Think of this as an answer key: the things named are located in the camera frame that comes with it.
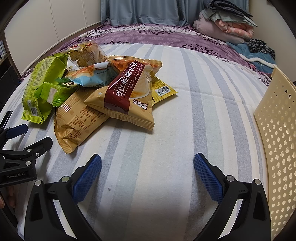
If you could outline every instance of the white cabinet door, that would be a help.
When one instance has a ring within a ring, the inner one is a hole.
[[[23,74],[40,56],[59,43],[49,0],[30,0],[5,29],[7,45]]]
[[[50,0],[59,41],[86,28],[83,0]]]
[[[101,21],[101,0],[83,0],[87,26]]]

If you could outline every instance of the maroon label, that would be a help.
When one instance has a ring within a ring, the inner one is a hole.
[[[104,99],[106,109],[128,114],[129,98],[143,69],[144,65],[135,60],[109,84]]]

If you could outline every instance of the laundry basket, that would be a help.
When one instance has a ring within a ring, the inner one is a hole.
[[[277,67],[255,110],[268,168],[271,237],[283,229],[296,205],[296,87]]]

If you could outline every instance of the barcode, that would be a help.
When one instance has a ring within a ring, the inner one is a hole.
[[[30,107],[30,109],[31,109],[32,115],[34,115],[34,116],[39,116],[36,107]]]
[[[170,88],[167,87],[167,86],[161,87],[161,88],[159,88],[159,89],[157,89],[155,91],[156,91],[156,93],[158,94],[159,97],[165,95],[166,93],[171,92]]]

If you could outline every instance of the striped bed sheet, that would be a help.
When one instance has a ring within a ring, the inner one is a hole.
[[[58,181],[97,153],[102,171],[79,207],[105,240],[193,240],[217,207],[193,169],[202,152],[225,175],[251,182],[262,180],[267,192],[266,160],[253,113],[267,87],[259,75],[235,62],[194,50],[151,44],[102,45],[108,55],[161,60],[157,77],[178,93],[153,107],[152,132],[108,119],[73,153],[65,154],[54,135],[53,115],[44,124],[21,120],[22,95],[29,77],[16,89],[0,118],[13,110],[7,126],[27,123],[25,136],[5,148],[22,150],[46,136],[50,151],[37,159],[38,178]],[[15,187],[18,232],[24,234],[27,202],[34,182]],[[230,232],[240,202],[223,235]],[[70,235],[65,216],[55,202]]]

